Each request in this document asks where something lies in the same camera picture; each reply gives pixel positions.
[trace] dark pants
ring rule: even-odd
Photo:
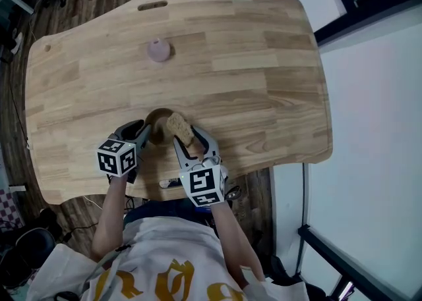
[[[185,198],[167,200],[165,202],[150,200],[146,204],[128,212],[123,220],[123,227],[126,227],[132,221],[150,217],[179,217],[193,221],[194,223],[206,225],[202,213],[196,212],[195,205],[188,198]]]
[[[12,36],[0,26],[0,45],[4,45],[9,51],[15,48],[16,41],[12,39]]]

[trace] black chair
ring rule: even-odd
[[[22,286],[43,265],[62,233],[56,220],[56,214],[45,209],[31,223],[0,234],[0,285]]]

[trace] cable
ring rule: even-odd
[[[84,229],[90,229],[93,226],[98,225],[98,223],[92,224],[90,226],[83,226],[83,227],[75,227],[74,229],[71,229],[64,237],[63,242],[68,242],[72,238],[72,233],[75,230],[84,230]]]
[[[18,224],[16,224],[15,222],[13,222],[13,221],[10,221],[10,220],[4,220],[4,219],[0,219],[0,223],[9,223],[9,224],[13,224],[15,227],[14,227],[14,229],[16,229],[16,228],[19,228],[19,225]]]
[[[229,192],[224,195],[224,200],[236,200],[242,195],[242,190],[239,185],[232,187]]]
[[[305,193],[306,193],[306,182],[305,182],[305,163],[302,163],[302,225],[303,226],[306,223],[305,220]],[[303,258],[303,248],[305,246],[305,241],[301,237],[300,243],[299,243],[299,253],[297,254],[297,261],[296,261],[296,270],[295,275],[300,274],[300,267],[301,262]]]
[[[84,197],[86,200],[88,200],[89,202],[93,203],[96,207],[98,207],[99,209],[103,209],[100,205],[98,205],[94,200],[91,200],[89,198],[87,198],[86,196],[82,196]]]
[[[19,117],[19,113],[18,113],[18,107],[16,106],[16,102],[15,102],[15,97],[13,96],[13,90],[12,90],[12,84],[11,84],[11,77],[10,75],[8,76],[8,81],[9,81],[9,88],[11,90],[11,95],[12,95],[12,101],[13,101],[13,105],[15,107],[15,111],[16,111],[16,115],[18,117],[18,121],[19,121],[19,125],[20,125],[20,129],[22,131],[22,135],[25,138],[25,142],[26,142],[26,147],[29,149],[29,144],[28,144],[28,137],[25,135],[25,131],[24,131],[24,127],[22,125],[22,122],[20,121],[20,117]]]
[[[29,28],[30,28],[30,30],[31,30],[31,34],[32,34],[32,36],[34,37],[35,41],[37,41],[37,38],[35,37],[35,34],[34,34],[34,32],[32,31],[31,20],[29,20],[29,21],[28,21],[28,23],[29,23]]]
[[[125,210],[131,210],[135,208],[135,201],[133,200],[133,197],[128,196],[127,194],[125,194],[125,197],[128,198],[126,201],[126,208]]]

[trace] wood grain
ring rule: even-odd
[[[168,5],[138,11],[159,1]],[[157,37],[175,52],[161,64],[146,55]],[[232,177],[331,153],[324,75],[300,2],[132,0],[31,47],[26,124],[44,199],[105,193],[94,150],[157,107],[209,131]],[[158,186],[178,176],[172,145],[149,144],[142,158],[130,195],[185,196]]]
[[[18,31],[23,33],[22,49],[14,56],[10,64],[1,63],[0,65],[2,75],[0,78],[0,142],[5,168],[10,184],[25,184],[27,188],[26,192],[16,193],[19,210],[24,220],[29,221],[37,217],[41,209],[49,207],[56,212],[59,224],[65,233],[74,227],[97,223],[101,210],[83,197],[67,200],[60,205],[48,204],[43,199],[35,177],[30,152],[26,149],[25,135],[20,130],[18,121],[18,117],[20,117],[26,132],[24,119],[26,64],[30,47],[37,38],[74,28],[108,12],[110,6],[103,1],[68,0],[62,8],[59,1],[55,0],[51,2],[50,7],[43,8],[40,0],[27,0],[36,10],[34,14],[29,16],[26,12],[16,13],[16,18],[12,21]],[[130,0],[112,1],[112,6],[118,7]],[[11,54],[4,50],[3,57],[11,59]],[[73,89],[76,91],[78,87],[68,87],[63,95],[69,96]],[[33,108],[34,112],[42,110],[43,106]],[[263,233],[259,247],[264,248],[268,254],[272,254],[272,204],[269,181],[268,169],[254,171],[235,179],[233,185],[240,185],[244,194],[234,203],[233,212],[249,241],[252,243],[256,239],[254,234]],[[102,205],[105,195],[96,194],[89,198]],[[141,201],[141,198],[135,198],[135,205],[138,206]],[[94,231],[95,227],[75,231],[67,243],[68,246],[89,256]]]

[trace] bread slice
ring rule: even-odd
[[[194,138],[192,128],[179,113],[171,114],[167,119],[167,128],[173,135],[179,137],[185,146],[192,144]]]

